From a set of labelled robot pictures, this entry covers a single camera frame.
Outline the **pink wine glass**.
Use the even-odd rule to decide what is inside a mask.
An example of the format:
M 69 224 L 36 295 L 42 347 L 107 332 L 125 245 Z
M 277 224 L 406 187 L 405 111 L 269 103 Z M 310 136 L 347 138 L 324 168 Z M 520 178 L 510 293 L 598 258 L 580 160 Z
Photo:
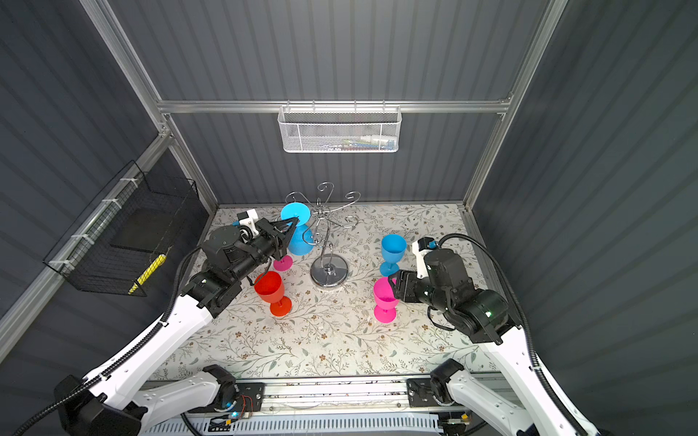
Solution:
M 273 267 L 276 272 L 285 272 L 290 270 L 294 265 L 294 259 L 290 255 L 284 256 L 281 260 L 274 260 Z
M 397 316 L 398 299 L 394 298 L 393 290 L 387 277 L 382 277 L 374 284 L 374 317 L 380 323 L 392 323 Z

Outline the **blue wine glass front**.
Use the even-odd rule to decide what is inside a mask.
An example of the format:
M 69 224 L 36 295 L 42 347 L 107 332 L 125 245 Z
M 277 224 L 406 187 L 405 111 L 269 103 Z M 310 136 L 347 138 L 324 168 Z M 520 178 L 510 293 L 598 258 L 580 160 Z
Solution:
M 288 250 L 295 256 L 305 256 L 314 248 L 314 236 L 307 225 L 311 218 L 310 208 L 304 203 L 289 203 L 281 211 L 281 218 L 297 218 L 298 224 L 288 245 Z

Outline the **blue wine glass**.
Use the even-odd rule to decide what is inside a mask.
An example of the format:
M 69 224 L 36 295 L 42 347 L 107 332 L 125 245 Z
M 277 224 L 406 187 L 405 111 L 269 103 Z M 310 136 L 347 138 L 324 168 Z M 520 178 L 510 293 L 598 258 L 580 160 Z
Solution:
M 382 239 L 381 251 L 384 262 L 379 271 L 383 277 L 395 274 L 399 270 L 398 263 L 403 259 L 406 249 L 407 243 L 401 235 L 389 234 Z
M 281 211 L 281 218 L 297 218 L 298 224 L 288 245 L 288 250 L 295 256 L 305 256 L 314 248 L 314 236 L 307 225 L 311 218 L 310 208 L 304 203 L 289 203 Z

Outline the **pink wine glass front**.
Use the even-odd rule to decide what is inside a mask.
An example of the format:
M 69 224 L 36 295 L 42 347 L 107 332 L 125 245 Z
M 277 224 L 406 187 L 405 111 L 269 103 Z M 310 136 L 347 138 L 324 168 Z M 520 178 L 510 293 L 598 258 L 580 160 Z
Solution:
M 397 316 L 398 299 L 394 298 L 393 290 L 387 277 L 382 277 L 374 284 L 374 317 L 380 323 L 392 323 Z

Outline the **red wine glass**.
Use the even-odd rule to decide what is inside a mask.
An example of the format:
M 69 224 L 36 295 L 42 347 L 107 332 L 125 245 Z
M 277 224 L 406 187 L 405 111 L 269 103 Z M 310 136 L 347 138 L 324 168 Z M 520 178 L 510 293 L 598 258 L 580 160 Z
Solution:
M 270 271 L 260 275 L 254 281 L 257 295 L 269 304 L 273 316 L 284 317 L 293 308 L 292 301 L 285 295 L 285 285 L 278 272 Z

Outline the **blue wine glass back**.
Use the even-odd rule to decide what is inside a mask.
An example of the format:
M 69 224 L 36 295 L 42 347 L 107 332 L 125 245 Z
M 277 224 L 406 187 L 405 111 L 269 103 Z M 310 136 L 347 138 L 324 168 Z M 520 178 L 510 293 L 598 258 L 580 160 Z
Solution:
M 381 251 L 384 262 L 379 271 L 383 277 L 395 274 L 399 270 L 398 263 L 403 259 L 406 249 L 407 243 L 401 235 L 389 234 L 382 239 Z

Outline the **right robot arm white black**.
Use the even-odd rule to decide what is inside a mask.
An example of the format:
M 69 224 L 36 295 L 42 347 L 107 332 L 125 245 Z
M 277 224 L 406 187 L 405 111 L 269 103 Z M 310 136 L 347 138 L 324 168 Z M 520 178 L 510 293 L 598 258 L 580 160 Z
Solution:
M 505 399 L 463 363 L 448 359 L 430 373 L 430 391 L 437 403 L 462 405 L 503 435 L 599 434 L 534 359 L 521 318 L 507 299 L 476 288 L 464 260 L 432 239 L 415 242 L 412 252 L 416 270 L 400 270 L 389 278 L 394 297 L 441 312 L 446 328 L 477 345 L 518 399 Z

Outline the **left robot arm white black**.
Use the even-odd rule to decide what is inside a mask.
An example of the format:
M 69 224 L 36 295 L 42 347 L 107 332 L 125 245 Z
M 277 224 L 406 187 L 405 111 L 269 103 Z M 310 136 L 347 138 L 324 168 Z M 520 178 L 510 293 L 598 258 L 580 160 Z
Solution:
M 236 379 L 217 364 L 151 392 L 143 386 L 174 351 L 229 307 L 252 273 L 286 255 L 298 224 L 296 218 L 260 218 L 214 230 L 197 247 L 205 254 L 204 270 L 188 282 L 176 273 L 173 295 L 158 319 L 82 379 L 68 376 L 56 386 L 63 429 L 70 435 L 138 435 L 197 408 L 220 413 L 240 408 Z

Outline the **chrome wine glass rack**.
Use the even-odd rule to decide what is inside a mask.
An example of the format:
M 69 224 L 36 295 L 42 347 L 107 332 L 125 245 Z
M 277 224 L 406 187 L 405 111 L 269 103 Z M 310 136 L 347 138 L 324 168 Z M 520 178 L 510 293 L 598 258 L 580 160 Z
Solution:
M 336 215 L 349 206 L 355 205 L 361 198 L 361 193 L 350 191 L 345 195 L 343 205 L 332 206 L 330 199 L 334 192 L 333 183 L 320 183 L 316 191 L 318 196 L 314 202 L 311 202 L 300 191 L 290 192 L 285 201 L 286 205 L 304 203 L 310 208 L 311 218 L 307 225 L 314 236 L 314 248 L 318 247 L 320 250 L 320 254 L 310 266 L 310 278 L 320 288 L 336 288 L 348 278 L 349 263 L 336 253 L 333 243 L 334 233 L 342 230 L 354 230 L 359 223 L 358 218 L 351 215 L 345 216 L 343 222 L 338 222 Z

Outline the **yellow black object in basket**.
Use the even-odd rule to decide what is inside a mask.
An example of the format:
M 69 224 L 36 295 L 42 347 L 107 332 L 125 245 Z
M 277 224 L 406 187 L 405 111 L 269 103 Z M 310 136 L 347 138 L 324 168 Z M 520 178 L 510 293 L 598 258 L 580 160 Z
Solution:
M 167 256 L 165 254 L 159 254 L 151 265 L 145 269 L 141 275 L 136 279 L 132 287 L 130 288 L 128 294 L 133 295 L 142 285 L 157 271 L 157 269 L 162 266 L 167 261 Z

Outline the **items in white basket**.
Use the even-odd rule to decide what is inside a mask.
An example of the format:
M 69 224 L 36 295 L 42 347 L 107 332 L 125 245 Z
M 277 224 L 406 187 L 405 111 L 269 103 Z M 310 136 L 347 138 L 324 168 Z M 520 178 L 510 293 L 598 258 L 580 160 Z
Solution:
M 398 147 L 396 136 L 360 136 L 354 138 L 332 139 L 319 145 L 321 150 L 330 151 L 392 151 Z

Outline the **white mesh wall basket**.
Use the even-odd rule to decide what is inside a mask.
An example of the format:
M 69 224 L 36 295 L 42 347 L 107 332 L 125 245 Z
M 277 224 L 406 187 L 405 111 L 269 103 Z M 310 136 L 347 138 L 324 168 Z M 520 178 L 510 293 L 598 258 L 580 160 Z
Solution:
M 369 154 L 395 153 L 399 149 L 403 116 L 400 110 L 378 112 L 294 112 L 282 108 L 277 117 L 285 152 L 291 154 Z M 392 151 L 330 151 L 319 145 L 332 139 L 360 136 L 396 136 L 398 147 Z

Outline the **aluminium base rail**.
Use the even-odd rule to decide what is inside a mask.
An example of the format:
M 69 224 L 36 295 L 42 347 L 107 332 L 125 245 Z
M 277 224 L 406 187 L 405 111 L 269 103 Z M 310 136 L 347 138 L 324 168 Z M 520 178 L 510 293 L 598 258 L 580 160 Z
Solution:
M 475 372 L 452 380 L 483 394 L 485 404 L 495 410 L 507 406 L 525 410 L 548 395 L 539 383 L 532 390 L 516 388 L 498 372 Z M 440 403 L 424 374 L 346 376 L 326 378 L 238 379 L 238 401 L 255 415 L 359 412 L 457 412 L 471 405 Z

